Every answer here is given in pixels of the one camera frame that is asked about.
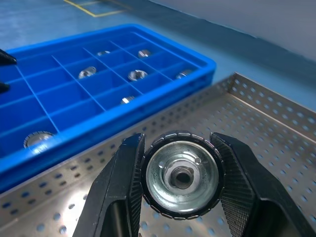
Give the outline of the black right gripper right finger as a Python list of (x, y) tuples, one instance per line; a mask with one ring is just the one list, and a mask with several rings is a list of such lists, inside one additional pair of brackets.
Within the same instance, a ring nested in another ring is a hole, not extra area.
[(316, 237), (282, 183), (242, 141), (211, 133), (225, 167), (221, 204), (232, 237)]

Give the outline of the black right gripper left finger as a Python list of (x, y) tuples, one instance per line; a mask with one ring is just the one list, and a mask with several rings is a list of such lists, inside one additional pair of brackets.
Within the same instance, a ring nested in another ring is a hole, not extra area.
[(73, 237), (138, 237), (145, 135), (122, 142), (93, 181)]

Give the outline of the perforated metal tray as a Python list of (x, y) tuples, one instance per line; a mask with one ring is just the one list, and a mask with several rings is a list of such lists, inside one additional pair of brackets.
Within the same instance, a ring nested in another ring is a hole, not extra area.
[(72, 237), (90, 186), (124, 138), (211, 132), (246, 143), (316, 231), (316, 113), (234, 74), (0, 195), (0, 237)]

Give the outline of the blue compartment tray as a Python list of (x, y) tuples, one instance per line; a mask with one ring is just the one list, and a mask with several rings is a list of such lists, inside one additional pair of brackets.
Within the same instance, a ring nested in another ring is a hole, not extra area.
[[(152, 54), (139, 58), (138, 51)], [(0, 193), (84, 151), (212, 83), (216, 63), (137, 24), (60, 38), (9, 51), (1, 66)], [(96, 74), (78, 79), (93, 66)], [(148, 75), (130, 81), (128, 73)], [(183, 70), (192, 70), (176, 79)], [(123, 97), (134, 96), (121, 105)], [(28, 156), (24, 139), (54, 133), (50, 148)]]

